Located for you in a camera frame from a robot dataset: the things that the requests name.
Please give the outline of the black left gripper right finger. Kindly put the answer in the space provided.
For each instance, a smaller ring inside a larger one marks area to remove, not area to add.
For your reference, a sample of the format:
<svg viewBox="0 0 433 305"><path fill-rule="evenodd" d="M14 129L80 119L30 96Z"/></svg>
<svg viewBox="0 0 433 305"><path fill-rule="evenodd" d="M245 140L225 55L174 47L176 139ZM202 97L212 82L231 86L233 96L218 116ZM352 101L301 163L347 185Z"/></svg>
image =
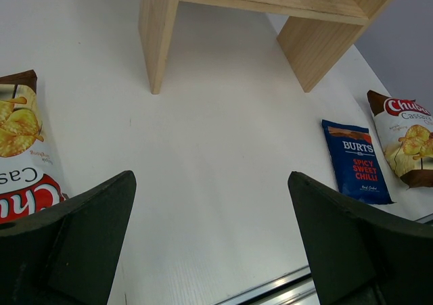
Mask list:
<svg viewBox="0 0 433 305"><path fill-rule="evenodd" d="M288 189L321 304L432 303L432 226L301 172L290 174Z"/></svg>

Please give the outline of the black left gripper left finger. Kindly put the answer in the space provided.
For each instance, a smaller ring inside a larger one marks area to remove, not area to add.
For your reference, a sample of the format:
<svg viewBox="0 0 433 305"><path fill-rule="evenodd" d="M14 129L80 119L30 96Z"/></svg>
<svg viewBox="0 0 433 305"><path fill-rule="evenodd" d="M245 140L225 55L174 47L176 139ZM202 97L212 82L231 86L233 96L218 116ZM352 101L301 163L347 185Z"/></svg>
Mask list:
<svg viewBox="0 0 433 305"><path fill-rule="evenodd" d="M2 304L107 304L137 182L126 170L1 225Z"/></svg>

